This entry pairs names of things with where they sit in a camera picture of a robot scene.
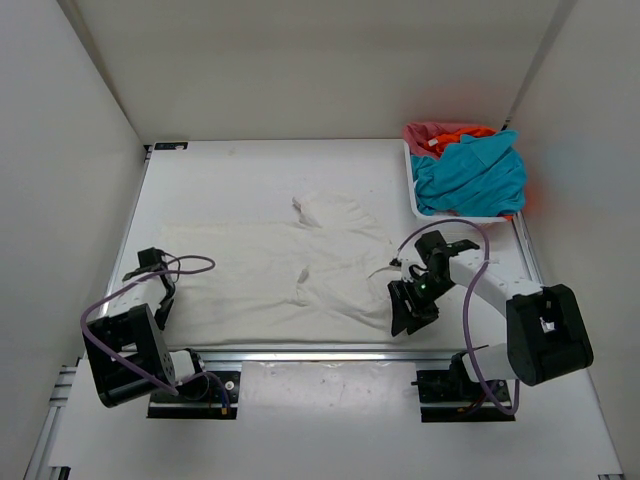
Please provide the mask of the white t shirt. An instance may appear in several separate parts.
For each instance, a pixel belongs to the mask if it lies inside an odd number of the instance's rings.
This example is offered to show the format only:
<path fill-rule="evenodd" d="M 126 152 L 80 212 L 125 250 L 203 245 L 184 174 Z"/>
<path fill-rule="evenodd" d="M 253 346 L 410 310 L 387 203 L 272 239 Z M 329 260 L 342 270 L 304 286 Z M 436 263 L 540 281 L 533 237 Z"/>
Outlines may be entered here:
<path fill-rule="evenodd" d="M 390 341 L 387 285 L 399 273 L 383 227 L 341 193 L 293 206 L 293 222 L 164 226 L 161 248 L 216 262 L 180 278 L 169 346 Z"/>

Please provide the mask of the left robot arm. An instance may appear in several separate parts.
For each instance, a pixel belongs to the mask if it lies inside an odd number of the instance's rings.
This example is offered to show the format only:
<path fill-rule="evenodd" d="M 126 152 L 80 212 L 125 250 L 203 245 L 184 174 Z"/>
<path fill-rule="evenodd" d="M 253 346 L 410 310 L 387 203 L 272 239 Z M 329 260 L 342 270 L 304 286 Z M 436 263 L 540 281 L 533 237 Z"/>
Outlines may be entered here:
<path fill-rule="evenodd" d="M 98 397 L 108 408 L 164 393 L 181 400 L 206 395 L 210 377 L 191 349 L 171 352 L 163 338 L 181 262 L 150 247 L 120 290 L 88 307 L 81 331 Z"/>

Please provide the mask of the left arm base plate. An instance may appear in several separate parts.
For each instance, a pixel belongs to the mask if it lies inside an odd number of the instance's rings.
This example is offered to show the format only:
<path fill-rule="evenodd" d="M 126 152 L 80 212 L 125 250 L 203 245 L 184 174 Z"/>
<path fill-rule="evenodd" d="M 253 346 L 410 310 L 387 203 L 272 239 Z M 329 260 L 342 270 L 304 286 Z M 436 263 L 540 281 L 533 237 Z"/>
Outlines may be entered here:
<path fill-rule="evenodd" d="M 183 395 L 152 393 L 147 407 L 148 419 L 236 420 L 241 392 L 239 363 L 206 363 L 222 385 L 211 379 L 198 379 L 182 388 Z"/>

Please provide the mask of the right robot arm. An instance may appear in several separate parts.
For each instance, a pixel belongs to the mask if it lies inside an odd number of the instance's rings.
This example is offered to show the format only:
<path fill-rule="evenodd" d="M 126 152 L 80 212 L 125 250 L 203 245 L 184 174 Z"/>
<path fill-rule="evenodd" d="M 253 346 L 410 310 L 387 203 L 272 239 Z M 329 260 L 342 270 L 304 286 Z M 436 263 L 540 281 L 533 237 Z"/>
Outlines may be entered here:
<path fill-rule="evenodd" d="M 587 329 L 568 286 L 544 286 L 518 278 L 491 263 L 475 242 L 448 242 L 439 231 L 423 234 L 414 247 L 418 260 L 394 256 L 390 262 L 401 272 L 400 279 L 387 285 L 392 336 L 412 335 L 434 323 L 439 317 L 437 300 L 456 286 L 465 290 L 464 350 L 453 355 L 447 370 L 417 379 L 418 386 L 437 400 L 490 398 L 509 381 L 536 386 L 593 364 Z M 504 318 L 503 343 L 474 346 L 470 332 L 474 296 Z"/>

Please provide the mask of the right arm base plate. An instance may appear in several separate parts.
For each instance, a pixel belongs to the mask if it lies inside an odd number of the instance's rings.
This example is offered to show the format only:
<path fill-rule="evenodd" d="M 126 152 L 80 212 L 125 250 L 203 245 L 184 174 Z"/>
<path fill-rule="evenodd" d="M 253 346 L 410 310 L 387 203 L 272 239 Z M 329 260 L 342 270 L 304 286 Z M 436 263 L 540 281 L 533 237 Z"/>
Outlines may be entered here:
<path fill-rule="evenodd" d="M 418 370 L 412 382 L 418 389 L 422 423 L 511 422 L 478 383 L 455 379 L 447 370 Z"/>

